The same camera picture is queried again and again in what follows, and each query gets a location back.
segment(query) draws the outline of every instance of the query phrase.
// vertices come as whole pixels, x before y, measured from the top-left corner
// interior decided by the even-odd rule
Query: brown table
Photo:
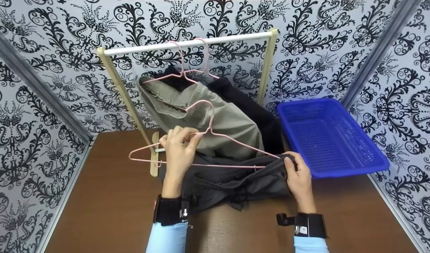
[[[46,253],[145,250],[161,183],[147,163],[127,159],[142,146],[138,131],[98,136]],[[149,155],[144,150],[138,157]],[[330,252],[416,252],[367,176],[316,180],[313,190]],[[186,251],[293,252],[292,227],[277,226],[275,214],[295,212],[293,199],[251,202],[241,212],[217,206],[190,217]]]

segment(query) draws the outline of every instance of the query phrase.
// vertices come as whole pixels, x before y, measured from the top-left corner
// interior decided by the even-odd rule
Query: blue mesh basket
[[[292,149],[314,178],[388,170],[384,154],[335,99],[283,102],[277,106]]]

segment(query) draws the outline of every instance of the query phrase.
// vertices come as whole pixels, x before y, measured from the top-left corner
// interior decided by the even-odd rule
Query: pink wire hanger
[[[280,158],[280,157],[278,157],[278,156],[276,156],[276,155],[274,155],[274,154],[270,154],[270,153],[265,152],[265,151],[263,151],[263,150],[259,150],[259,149],[255,148],[255,147],[251,147],[251,146],[246,145],[246,144],[244,144],[244,143],[242,143],[242,142],[239,142],[239,141],[237,141],[236,139],[233,139],[233,138],[232,138],[232,137],[230,137],[230,136],[227,136],[227,135],[224,135],[224,134],[217,134],[217,133],[214,133],[214,132],[213,132],[213,128],[212,128],[212,122],[213,122],[213,116],[214,116],[215,108],[213,107],[213,104],[212,104],[210,101],[207,101],[207,100],[199,100],[199,101],[196,101],[194,104],[192,104],[192,105],[191,105],[191,106],[189,106],[187,109],[185,109],[185,111],[186,111],[186,112],[188,112],[188,110],[190,110],[191,108],[195,107],[197,104],[200,104],[200,103],[207,103],[207,104],[209,104],[209,105],[210,105],[210,108],[211,108],[211,111],[212,111],[212,115],[210,116],[210,121],[209,121],[209,126],[208,126],[208,128],[207,128],[204,132],[199,132],[200,134],[203,134],[203,135],[204,135],[204,134],[206,134],[206,133],[208,133],[208,132],[210,131],[210,133],[211,133],[211,134],[213,134],[213,135],[215,135],[215,136],[221,136],[221,137],[229,138],[231,141],[234,141],[234,142],[236,142],[236,143],[238,143],[238,144],[240,144],[240,145],[243,145],[243,146],[245,146],[245,147],[251,148],[251,149],[253,149],[253,150],[257,151],[257,152],[261,152],[261,153],[264,153],[264,154],[266,154],[266,155],[269,155],[269,156],[272,156],[272,157],[276,157],[277,159],[278,159],[278,158]],[[158,163],[157,167],[160,167],[160,166],[162,165],[162,163],[166,163],[166,162],[163,162],[162,160],[161,160],[161,161],[152,161],[152,160],[144,160],[144,159],[137,159],[137,158],[132,158],[132,157],[131,157],[131,155],[132,155],[134,152],[137,152],[137,151],[140,151],[140,150],[143,150],[143,149],[147,149],[147,148],[149,148],[149,147],[156,146],[156,145],[159,145],[159,144],[160,144],[160,142],[158,142],[158,143],[154,143],[154,144],[151,144],[151,145],[148,145],[148,146],[146,146],[146,147],[142,147],[142,148],[139,148],[139,149],[132,150],[132,151],[129,153],[129,159],[134,160],[134,161],[141,161],[141,162],[157,162],[157,163]],[[196,165],[196,166],[206,166],[206,167],[219,167],[219,168],[251,168],[251,169],[265,168],[264,166],[214,165],[214,164],[197,164],[197,163],[193,163],[192,165]]]
[[[204,60],[205,60],[205,68],[203,70],[199,70],[199,69],[190,69],[187,71],[184,71],[184,73],[188,73],[188,72],[198,72],[198,73],[205,73],[207,71],[208,75],[210,77],[213,77],[215,79],[218,79],[219,77],[217,77],[216,75],[210,74],[209,71],[209,44],[207,42],[205,42],[205,40],[203,38],[194,38],[194,40],[200,40],[202,42],[204,42],[204,44],[206,45],[207,50],[205,51],[205,55],[204,55]]]
[[[195,80],[191,80],[191,79],[189,79],[189,78],[186,76],[186,74],[185,74],[185,71],[184,71],[184,53],[183,53],[183,51],[182,51],[181,46],[179,46],[179,44],[178,44],[177,42],[175,42],[174,40],[170,40],[170,41],[168,41],[168,42],[171,42],[171,43],[176,44],[176,46],[178,46],[178,48],[179,48],[179,53],[180,53],[180,55],[181,55],[181,73],[180,73],[179,75],[176,75],[176,74],[169,74],[169,75],[166,75],[166,76],[164,76],[164,77],[159,77],[159,78],[155,78],[155,79],[152,79],[152,80],[146,80],[146,81],[144,81],[143,83],[152,82],[152,81],[154,81],[154,80],[161,80],[161,79],[165,79],[165,78],[167,78],[167,77],[185,77],[185,79],[189,80],[189,81],[190,81],[190,82],[192,82],[192,83],[198,83],[198,82],[196,82]]]

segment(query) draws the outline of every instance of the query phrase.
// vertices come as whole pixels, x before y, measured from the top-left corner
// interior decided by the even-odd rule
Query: hand
[[[303,158],[299,153],[287,151],[284,154],[290,154],[295,158],[298,165],[296,171],[293,162],[286,157],[284,159],[285,168],[287,169],[287,184],[290,191],[295,196],[300,213],[316,213],[315,200],[311,189],[311,173]]]
[[[180,196],[182,180],[194,160],[196,147],[202,138],[202,134],[195,134],[197,132],[195,128],[182,128],[177,125],[160,138],[159,142],[165,148],[167,161],[162,197],[172,199]]]

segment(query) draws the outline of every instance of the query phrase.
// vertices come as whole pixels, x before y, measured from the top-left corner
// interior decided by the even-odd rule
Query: black and white wallpaper
[[[391,162],[374,180],[430,252],[430,0],[411,17],[350,113]]]
[[[0,253],[38,250],[86,149],[0,59]]]
[[[265,106],[292,99],[340,99],[399,0],[0,0],[0,30],[92,133],[133,128],[101,60],[119,48],[279,29]],[[256,98],[265,40],[210,47],[209,67]],[[185,48],[185,68],[202,67],[204,48]],[[177,50],[115,56],[147,127],[139,75],[180,66]],[[206,77],[194,79],[209,82]]]

